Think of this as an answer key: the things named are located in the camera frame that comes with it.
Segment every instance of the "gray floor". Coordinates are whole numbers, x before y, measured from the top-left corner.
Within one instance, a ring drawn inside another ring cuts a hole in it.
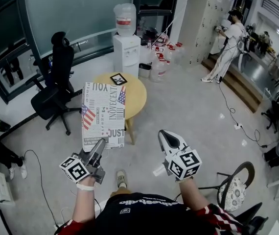
[[[104,152],[101,164],[106,177],[102,185],[96,186],[96,199],[99,202],[105,201],[116,189],[115,172],[119,168],[125,169],[131,191],[174,198],[179,193],[174,178],[168,177],[166,173],[159,176],[153,174],[164,160],[157,133],[160,129],[167,129],[182,135],[198,151],[203,165],[195,180],[200,187],[219,184],[224,178],[216,175],[218,171],[231,174],[245,161],[254,164],[255,179],[247,189],[243,206],[234,214],[263,202],[258,215],[268,216],[269,220],[259,234],[267,235],[274,222],[279,220],[279,202],[273,200],[277,187],[267,188],[266,184],[273,180],[273,176],[279,176],[279,168],[271,171],[264,163],[261,157],[263,151],[258,145],[246,138],[242,130],[235,131],[218,85],[201,83],[200,78],[206,74],[207,70],[198,65],[188,70],[173,68],[162,83],[142,79],[147,88],[147,103],[135,118],[136,145],[131,145],[126,135],[124,148]],[[223,83],[221,89],[229,106],[236,109],[234,117],[243,123],[248,135],[253,137],[254,130],[258,129],[261,144],[277,139],[271,129],[265,130],[268,122],[260,115],[262,107],[252,114]],[[70,103],[72,107],[80,105],[80,96]],[[50,131],[46,131],[47,121],[37,117],[3,140],[18,155],[33,149],[39,156],[45,193],[58,223],[62,222],[62,208],[64,218],[71,218],[75,202],[71,190],[76,192],[75,184],[61,172],[58,165],[72,152],[79,152],[82,143],[80,115],[69,114],[67,122],[72,132],[69,137],[60,120],[52,125]],[[246,140],[246,146],[242,145],[243,140]],[[4,210],[4,216],[14,235],[53,234],[53,220],[40,186],[38,162],[32,153],[26,155],[26,161],[28,177],[23,180],[19,170],[16,170],[11,182],[16,206]],[[215,190],[204,191],[204,194],[215,202]]]

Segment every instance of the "american flag print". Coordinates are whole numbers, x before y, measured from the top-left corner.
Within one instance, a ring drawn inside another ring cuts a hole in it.
[[[86,105],[82,105],[82,122],[85,129],[89,129],[95,116],[96,115],[89,108],[87,108]]]
[[[118,98],[118,102],[125,105],[125,86],[122,86],[119,98]]]

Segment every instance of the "shoe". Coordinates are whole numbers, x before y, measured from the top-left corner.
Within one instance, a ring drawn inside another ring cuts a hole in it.
[[[17,165],[14,163],[11,163],[11,168],[9,169],[9,176],[10,180],[13,180],[14,178],[14,170],[17,168]]]
[[[210,79],[207,79],[206,77],[203,77],[203,78],[201,79],[201,81],[202,81],[203,83],[212,83],[212,79],[210,80]]]
[[[116,173],[116,182],[117,182],[118,188],[119,187],[127,188],[126,174],[125,174],[124,170],[120,170]]]
[[[22,178],[26,179],[26,177],[27,177],[27,170],[26,170],[26,162],[25,162],[25,160],[23,160],[23,165],[20,167],[20,172],[21,172]]]

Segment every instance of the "round wooden table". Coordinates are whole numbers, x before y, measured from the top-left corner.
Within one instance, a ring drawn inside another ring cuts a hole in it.
[[[102,84],[115,84],[111,80],[111,76],[118,74],[118,72],[105,73],[94,79],[94,83]],[[138,114],[144,107],[147,100],[147,91],[143,83],[136,77],[127,73],[120,73],[127,83],[122,84],[126,87],[125,90],[125,122],[126,128],[130,134],[132,144],[135,144],[135,138],[133,134],[133,117]]]

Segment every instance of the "small picture frame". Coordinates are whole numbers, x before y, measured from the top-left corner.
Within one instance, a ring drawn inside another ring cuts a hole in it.
[[[122,85],[127,83],[126,79],[120,73],[111,76],[110,78],[116,85]]]

